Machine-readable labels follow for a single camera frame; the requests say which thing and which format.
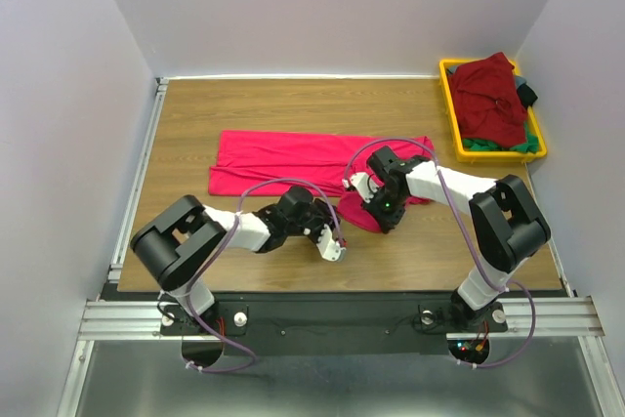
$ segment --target cable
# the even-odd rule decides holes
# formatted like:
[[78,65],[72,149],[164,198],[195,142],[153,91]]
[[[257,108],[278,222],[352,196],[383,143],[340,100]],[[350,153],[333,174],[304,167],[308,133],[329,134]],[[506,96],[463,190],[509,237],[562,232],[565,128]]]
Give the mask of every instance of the cable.
[[[226,325],[224,324],[224,317],[221,316],[218,320],[217,323],[219,324],[219,333],[222,336],[226,335]],[[222,352],[224,351],[224,349],[226,348],[226,344],[222,342]]]
[[488,333],[490,332],[488,330],[488,321],[484,322],[484,325],[486,326],[486,332],[484,333],[484,338],[481,341],[481,343],[479,344],[480,346],[484,347],[486,345],[486,341],[488,340]]
[[[447,187],[445,178],[442,175],[440,168],[438,167],[438,158],[431,148],[421,144],[420,142],[415,141],[414,139],[408,139],[405,137],[377,139],[368,144],[365,144],[364,146],[362,146],[355,152],[354,156],[352,156],[352,158],[350,159],[350,161],[345,167],[345,171],[343,172],[343,180],[346,182],[349,182],[348,173],[350,172],[350,168],[352,168],[354,161],[364,150],[366,150],[370,146],[374,146],[376,144],[381,144],[384,142],[409,142],[421,148],[422,150],[424,150],[432,158],[432,161],[434,161],[434,164],[437,168],[438,179],[440,180],[440,186],[442,187],[442,192],[445,195],[445,199],[447,199],[447,204],[449,204],[449,208],[451,209],[454,219],[456,219],[456,223],[458,224],[458,227],[460,227],[460,231],[462,231],[462,236],[465,238],[465,242],[467,243],[467,247],[469,248],[469,251],[471,252],[471,257],[473,258],[474,263],[476,264],[476,268],[478,268],[479,274],[484,279],[484,282],[493,290],[499,293],[503,293],[504,291],[508,290],[507,286],[505,288],[497,287],[495,284],[493,284],[490,281],[490,279],[488,278],[488,275],[486,275],[486,272],[481,265],[481,261],[479,260],[478,251],[476,250],[476,247],[474,246],[473,241],[471,240],[471,236],[469,235],[469,231],[467,230],[467,227],[465,226],[462,218],[460,217],[458,207],[456,207],[453,197],[449,193],[449,188]],[[512,279],[508,280],[506,285],[509,285],[511,283],[514,285],[517,285],[517,287],[523,291],[523,293],[527,297],[527,301],[529,302],[529,307],[531,309],[531,326],[529,327],[529,334],[527,334],[527,338],[525,339],[525,341],[522,343],[522,345],[519,347],[519,349],[516,352],[514,352],[513,354],[511,354],[510,356],[502,360],[495,361],[494,363],[477,364],[477,363],[469,363],[466,361],[458,360],[459,363],[465,363],[474,368],[495,368],[497,366],[501,366],[506,363],[509,363],[515,358],[517,358],[529,345],[529,342],[534,336],[534,331],[536,330],[536,306],[534,305],[534,300],[531,298],[531,294],[529,293],[529,290],[527,290],[520,282],[517,282],[516,280],[512,280]]]
[[308,186],[308,187],[313,188],[314,190],[316,190],[319,193],[319,195],[321,195],[321,197],[323,197],[323,200],[325,201],[325,203],[328,206],[328,209],[330,211],[330,215],[332,216],[332,220],[334,221],[334,227],[335,227],[335,230],[337,232],[337,236],[339,238],[339,244],[341,246],[345,246],[345,238],[343,237],[343,233],[341,232],[341,226],[339,225],[339,218],[336,215],[336,211],[334,210],[334,206],[330,202],[330,199],[328,199],[328,196],[325,194],[325,192],[323,192],[323,190],[321,188],[319,188],[317,185],[315,185],[315,184],[313,184],[311,182],[308,182],[306,180],[301,180],[299,178],[275,178],[273,180],[269,180],[269,181],[264,181],[262,183],[258,183],[257,185],[254,185],[254,186],[248,188],[247,190],[245,190],[241,194],[239,199],[238,199],[238,203],[236,205],[236,213],[234,214],[234,223],[232,224],[232,228],[228,231],[228,233],[226,233],[226,236],[224,236],[224,239],[220,243],[219,247],[215,250],[213,255],[210,258],[208,258],[208,260],[202,265],[202,267],[193,275],[193,277],[191,278],[191,280],[188,283],[187,291],[185,292],[185,294],[183,296],[187,298],[187,306],[188,306],[188,310],[191,312],[191,315],[197,321],[197,323],[204,328],[204,330],[206,330],[209,334],[212,334],[213,336],[217,337],[223,343],[226,343],[229,346],[232,346],[232,347],[234,347],[236,349],[239,349],[240,351],[244,352],[245,354],[247,354],[249,356],[250,359],[249,359],[248,362],[243,363],[241,365],[236,365],[236,366],[233,366],[233,367],[230,367],[230,368],[222,368],[222,369],[202,368],[202,367],[199,367],[199,366],[195,365],[194,363],[192,363],[190,361],[187,362],[187,367],[192,368],[194,370],[197,370],[197,371],[199,371],[201,373],[230,373],[232,371],[239,371],[239,370],[242,370],[244,368],[247,368],[247,367],[253,365],[254,363],[256,363],[258,361],[258,357],[256,356],[256,354],[254,354],[254,352],[251,349],[248,349],[247,347],[245,347],[245,346],[243,346],[243,345],[241,345],[241,344],[239,344],[237,342],[234,342],[233,340],[227,338],[225,335],[220,334],[215,329],[210,327],[206,323],[206,321],[204,321],[201,318],[201,316],[197,313],[197,311],[193,307],[193,304],[191,303],[190,292],[191,292],[193,286],[195,286],[195,283],[202,277],[202,275],[206,272],[206,270],[208,268],[210,268],[211,265],[217,260],[217,258],[226,250],[226,248],[228,247],[228,244],[230,243],[230,241],[234,237],[234,234],[236,233],[236,231],[238,229],[238,226],[240,224],[239,215],[240,215],[240,213],[242,211],[243,201],[245,200],[245,197],[247,197],[254,190],[262,188],[262,187],[267,186],[267,185],[271,185],[273,183],[295,183],[295,184],[299,184],[299,185]]
[[484,332],[486,333],[486,335],[488,334],[488,322],[484,321],[482,322],[479,326],[478,326],[478,335],[476,336],[476,338],[471,341],[471,345],[473,345],[475,342],[477,342],[479,340],[479,336],[481,335],[481,328],[484,327]]
[[163,302],[161,300],[159,300],[156,303],[156,309],[158,310],[159,313],[161,313],[163,316],[169,317],[172,321],[174,322],[181,322],[179,319],[177,319],[172,313],[168,313],[165,310],[163,310],[163,307],[161,307],[161,304]]
[[188,297],[188,295],[190,294],[190,291],[185,292],[182,295],[175,295],[171,291],[170,292],[165,292],[165,291],[161,290],[160,295],[158,296],[158,298],[160,298],[163,294],[167,294],[168,296],[170,296],[170,297],[172,297],[172,298],[174,298],[174,299],[176,299],[178,301],[178,300],[180,300],[182,298]]

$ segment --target yellow bin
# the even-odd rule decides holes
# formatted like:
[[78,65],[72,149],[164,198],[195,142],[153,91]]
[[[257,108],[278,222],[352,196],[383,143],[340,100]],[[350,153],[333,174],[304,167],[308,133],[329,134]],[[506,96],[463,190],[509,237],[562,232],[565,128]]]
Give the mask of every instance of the yellow bin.
[[[454,65],[471,63],[473,61],[477,61],[477,59],[443,59],[438,63],[438,67],[440,68],[440,86],[442,87],[442,93],[445,97],[453,147],[456,151],[458,161],[468,163],[526,163],[545,156],[547,154],[547,147],[545,146],[545,140],[538,127],[538,121],[534,115],[534,110],[531,107],[527,110],[527,128],[529,132],[538,138],[538,151],[536,153],[520,153],[518,151],[469,151],[462,146],[462,139],[460,137],[460,130],[458,129],[456,112],[453,108],[453,101],[451,100],[451,90],[449,90],[446,70]],[[514,61],[510,61],[510,63],[515,67],[515,74],[522,75],[517,64]]]

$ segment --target fabric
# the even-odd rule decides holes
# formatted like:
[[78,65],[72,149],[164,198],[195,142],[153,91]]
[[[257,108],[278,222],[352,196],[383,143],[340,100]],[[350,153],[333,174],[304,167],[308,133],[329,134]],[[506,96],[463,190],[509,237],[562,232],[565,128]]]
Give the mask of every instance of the fabric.
[[[240,195],[257,183],[273,178],[301,178],[319,186],[328,196],[340,196],[338,211],[348,222],[380,231],[378,224],[361,207],[355,192],[343,188],[343,171],[355,151],[380,139],[365,136],[300,134],[287,132],[224,131],[220,137],[217,163],[209,169],[208,192],[214,195]],[[427,137],[416,140],[434,149]],[[401,158],[425,153],[406,142],[378,144],[364,151],[354,162],[352,173],[367,171],[366,159],[374,150],[389,146]],[[259,188],[253,195],[282,195],[291,185],[275,183]],[[410,203],[427,199],[411,197]]]
[[503,148],[525,142],[522,106],[513,66],[503,53],[463,63],[449,77],[460,135],[463,139],[485,139]]
[[521,153],[536,153],[538,151],[538,138],[529,132],[525,123],[525,142],[510,148],[502,148],[493,141],[485,139],[463,139],[462,146],[470,151],[501,151],[511,150]]
[[518,87],[517,95],[519,96],[519,100],[521,100],[521,104],[525,109],[528,109],[530,106],[536,103],[536,100],[538,100],[538,97],[536,96],[534,91],[529,88],[526,83]]

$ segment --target gray floor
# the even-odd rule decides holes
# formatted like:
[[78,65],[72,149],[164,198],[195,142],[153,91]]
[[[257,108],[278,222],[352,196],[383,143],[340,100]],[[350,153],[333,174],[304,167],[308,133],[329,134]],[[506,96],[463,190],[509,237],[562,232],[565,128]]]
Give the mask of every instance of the gray floor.
[[[492,358],[519,340],[493,344]],[[263,358],[228,376],[187,371],[176,342],[96,344],[78,415],[601,416],[576,338],[536,339],[493,370],[415,354]]]

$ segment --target tabletop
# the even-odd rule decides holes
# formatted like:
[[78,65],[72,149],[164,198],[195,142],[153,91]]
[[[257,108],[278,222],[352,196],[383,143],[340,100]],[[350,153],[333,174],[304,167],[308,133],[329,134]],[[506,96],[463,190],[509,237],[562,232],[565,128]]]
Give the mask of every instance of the tabletop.
[[[314,132],[378,137],[428,136],[440,164],[476,176],[514,174],[527,183],[523,165],[464,164],[455,160],[438,80],[273,79],[172,80],[156,130],[132,233],[182,195],[235,210],[236,197],[208,194],[224,130]],[[248,197],[245,211],[277,197]],[[471,226],[471,218],[465,217]],[[305,237],[292,237],[267,254],[227,250],[206,272],[214,291],[453,290],[473,261],[448,207],[411,206],[389,234],[343,222],[349,243],[341,263],[323,261]],[[516,278],[532,289],[559,289],[548,246]],[[129,249],[120,291],[158,291]]]

